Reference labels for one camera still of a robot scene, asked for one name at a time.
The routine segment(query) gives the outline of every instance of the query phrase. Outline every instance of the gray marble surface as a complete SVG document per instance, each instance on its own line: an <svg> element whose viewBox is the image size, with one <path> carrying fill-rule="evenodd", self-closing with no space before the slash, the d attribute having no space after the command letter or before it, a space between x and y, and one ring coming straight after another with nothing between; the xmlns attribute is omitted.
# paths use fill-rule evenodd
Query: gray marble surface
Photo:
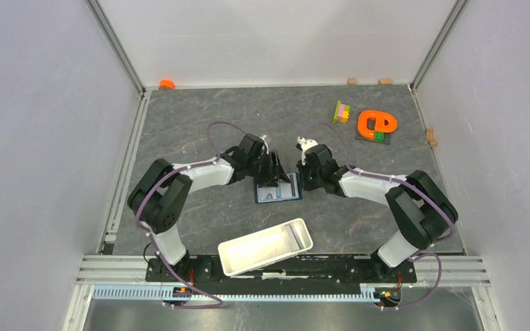
<svg viewBox="0 0 530 331"><path fill-rule="evenodd" d="M283 88L225 88L154 91L151 94L137 158L129 185L135 187L157 158L191 163L211 158L215 151L206 139L214 121L232 121L247 132L271 137L287 172L297 171L297 136L311 123L331 121L336 102L350 105L351 120L335 127L346 140L350 164L383 174L426 171L442 185L424 127L406 86L313 86ZM391 144L355 139L356 114L366 109L391 113L398 121ZM222 150L237 145L242 134L214 126L214 140ZM344 148L324 126L306 136L326 144L339 164ZM301 217L313 238L316 253L371 253L397 231L386 206L362 199L331 196L322 189L304 192L304 199L255 204L253 180L212 187L191 194L177 223L191 254L217 254L222 241ZM113 254L141 254L148 239L135 227L133 212L125 207ZM434 247L437 252L461 252L458 237Z"/></svg>

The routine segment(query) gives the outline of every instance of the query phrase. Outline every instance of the wooden block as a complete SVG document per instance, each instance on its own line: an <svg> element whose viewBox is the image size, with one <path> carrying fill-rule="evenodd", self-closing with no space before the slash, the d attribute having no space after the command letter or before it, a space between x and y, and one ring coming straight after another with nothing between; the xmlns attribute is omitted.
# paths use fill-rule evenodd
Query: wooden block
<svg viewBox="0 0 530 331"><path fill-rule="evenodd" d="M433 138L433 128L426 129L426 139L428 139L430 147L434 148L438 145L438 142Z"/></svg>
<svg viewBox="0 0 530 331"><path fill-rule="evenodd" d="M391 78L381 78L379 79L380 85L393 85L393 80Z"/></svg>

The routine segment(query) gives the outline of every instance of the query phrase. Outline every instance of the white plastic container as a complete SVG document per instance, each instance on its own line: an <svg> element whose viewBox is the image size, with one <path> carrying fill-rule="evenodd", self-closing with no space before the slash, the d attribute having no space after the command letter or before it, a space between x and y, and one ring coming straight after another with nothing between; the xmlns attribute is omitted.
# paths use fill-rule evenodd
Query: white plastic container
<svg viewBox="0 0 530 331"><path fill-rule="evenodd" d="M293 219L265 230L247 234L218 245L226 276L263 268L294 257L313 247L303 219Z"/></svg>

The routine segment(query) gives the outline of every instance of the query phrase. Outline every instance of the card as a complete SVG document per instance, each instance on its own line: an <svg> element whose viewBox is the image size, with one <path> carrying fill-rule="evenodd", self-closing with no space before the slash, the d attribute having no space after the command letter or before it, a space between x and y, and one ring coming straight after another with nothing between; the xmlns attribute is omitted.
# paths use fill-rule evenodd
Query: card
<svg viewBox="0 0 530 331"><path fill-rule="evenodd" d="M287 174L289 183L279 181L276 188L257 187L255 185L255 203L270 203L302 199L302 187L300 186L300 175L297 172Z"/></svg>

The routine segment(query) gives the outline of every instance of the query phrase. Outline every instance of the white enclosure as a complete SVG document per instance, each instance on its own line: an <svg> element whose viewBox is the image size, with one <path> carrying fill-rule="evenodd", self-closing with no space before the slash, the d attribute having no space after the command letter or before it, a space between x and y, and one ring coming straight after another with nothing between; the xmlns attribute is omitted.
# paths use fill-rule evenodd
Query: white enclosure
<svg viewBox="0 0 530 331"><path fill-rule="evenodd" d="M454 0L101 3L145 86L267 86L409 83Z"/></svg>
<svg viewBox="0 0 530 331"><path fill-rule="evenodd" d="M508 330L530 330L530 2L471 1L419 87Z"/></svg>
<svg viewBox="0 0 530 331"><path fill-rule="evenodd" d="M348 77L413 83L487 269L469 271L490 274L504 330L530 330L530 2L518 0L0 0L0 330L71 324L83 256L122 208L145 90Z"/></svg>
<svg viewBox="0 0 530 331"><path fill-rule="evenodd" d="M138 95L83 1L0 1L0 330L59 330Z"/></svg>

